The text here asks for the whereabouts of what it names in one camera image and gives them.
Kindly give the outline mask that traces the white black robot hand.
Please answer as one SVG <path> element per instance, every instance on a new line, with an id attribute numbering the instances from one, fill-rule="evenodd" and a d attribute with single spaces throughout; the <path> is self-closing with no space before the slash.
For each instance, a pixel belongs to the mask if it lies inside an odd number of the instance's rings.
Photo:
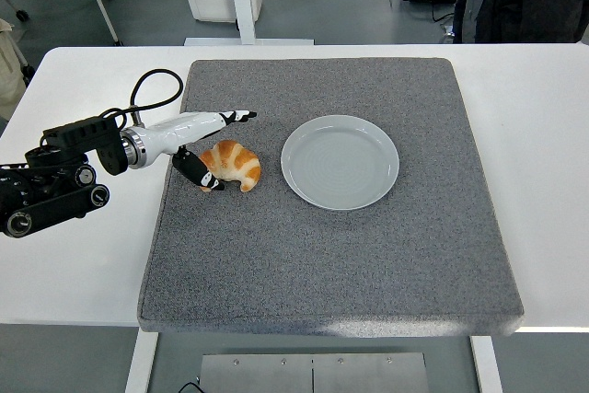
<path id="1" fill-rule="evenodd" d="M 130 148 L 127 154 L 129 167 L 146 168 L 160 155 L 170 155 L 173 167 L 186 179 L 207 190 L 221 191 L 225 185 L 186 145 L 218 133 L 229 124 L 245 122 L 256 116 L 257 113 L 251 110 L 183 112 L 148 128 L 126 128 L 121 137 L 127 140 Z"/>

